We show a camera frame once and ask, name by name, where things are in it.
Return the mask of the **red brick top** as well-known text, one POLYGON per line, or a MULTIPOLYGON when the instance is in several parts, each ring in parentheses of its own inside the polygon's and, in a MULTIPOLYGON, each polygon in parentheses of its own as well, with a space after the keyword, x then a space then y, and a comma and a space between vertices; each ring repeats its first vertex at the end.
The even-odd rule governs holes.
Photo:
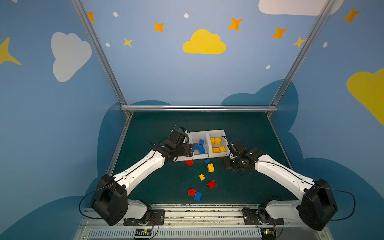
POLYGON ((192 160, 188 160, 188 161, 186 161, 186 164, 187 164, 188 166, 192 166, 192 165, 194 164, 194 162, 193 162, 192 160))

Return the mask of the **red brick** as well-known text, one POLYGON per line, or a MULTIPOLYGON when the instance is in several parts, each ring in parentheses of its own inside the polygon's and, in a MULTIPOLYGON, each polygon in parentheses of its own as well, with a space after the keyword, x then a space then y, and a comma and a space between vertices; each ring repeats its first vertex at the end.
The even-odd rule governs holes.
POLYGON ((186 161, 186 164, 187 164, 188 166, 192 166, 192 165, 194 164, 194 162, 193 162, 192 160, 188 160, 188 161, 186 161))
POLYGON ((195 189, 188 189, 188 195, 189 196, 195 196, 197 191, 195 189))
POLYGON ((207 186, 209 187, 209 189, 213 189, 217 186, 217 183, 215 181, 210 181, 207 183, 207 186))

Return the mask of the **red brick bottom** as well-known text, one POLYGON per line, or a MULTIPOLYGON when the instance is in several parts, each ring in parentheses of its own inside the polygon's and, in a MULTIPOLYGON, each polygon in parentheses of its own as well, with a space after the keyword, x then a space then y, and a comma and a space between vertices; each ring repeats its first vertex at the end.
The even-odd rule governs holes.
POLYGON ((188 189, 188 195, 189 196, 195 196, 197 191, 195 189, 188 189))

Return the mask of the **blue brick bottom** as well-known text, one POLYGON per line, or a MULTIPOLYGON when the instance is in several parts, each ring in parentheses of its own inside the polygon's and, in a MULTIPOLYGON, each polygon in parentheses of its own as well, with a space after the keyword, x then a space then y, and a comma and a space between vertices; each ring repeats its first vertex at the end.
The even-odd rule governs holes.
POLYGON ((200 202, 202 198, 202 194, 200 192, 196 192, 194 200, 200 202))

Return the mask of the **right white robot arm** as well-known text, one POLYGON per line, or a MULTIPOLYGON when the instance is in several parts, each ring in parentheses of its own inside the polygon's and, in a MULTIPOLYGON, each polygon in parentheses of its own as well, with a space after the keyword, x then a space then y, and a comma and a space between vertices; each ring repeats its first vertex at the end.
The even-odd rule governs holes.
POLYGON ((321 231, 338 211, 331 186, 323 179, 305 177, 280 164, 257 148, 248 150, 240 141, 229 143, 230 155, 223 168, 242 172, 255 169, 286 188, 294 201, 266 200, 256 211, 256 220, 269 225, 274 220, 302 221, 313 230, 321 231))

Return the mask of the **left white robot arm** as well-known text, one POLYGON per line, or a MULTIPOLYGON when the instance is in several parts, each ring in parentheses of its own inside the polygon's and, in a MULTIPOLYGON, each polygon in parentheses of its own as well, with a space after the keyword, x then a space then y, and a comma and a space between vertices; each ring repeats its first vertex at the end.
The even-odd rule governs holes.
POLYGON ((125 171, 100 178, 91 200, 91 207, 109 226, 125 219, 134 219, 147 224, 151 219, 152 207, 143 200, 130 200, 132 190, 154 171, 179 157, 192 157, 194 145, 186 128, 173 130, 164 143, 153 149, 140 161, 125 171))

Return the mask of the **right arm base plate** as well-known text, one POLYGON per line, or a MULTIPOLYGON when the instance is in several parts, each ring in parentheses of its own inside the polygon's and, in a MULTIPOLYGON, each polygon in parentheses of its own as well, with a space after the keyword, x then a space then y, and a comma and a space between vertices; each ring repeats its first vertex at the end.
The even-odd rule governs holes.
POLYGON ((265 210, 243 208, 245 225, 283 225, 283 219, 273 219, 265 210))

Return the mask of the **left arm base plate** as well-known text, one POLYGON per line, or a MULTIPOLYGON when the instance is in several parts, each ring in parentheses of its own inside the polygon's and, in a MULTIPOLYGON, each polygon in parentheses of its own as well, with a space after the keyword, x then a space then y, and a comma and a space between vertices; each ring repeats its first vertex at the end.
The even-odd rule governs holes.
POLYGON ((163 226, 165 210, 148 210, 145 215, 137 220, 134 218, 124 219, 124 226, 151 226, 152 224, 163 226))

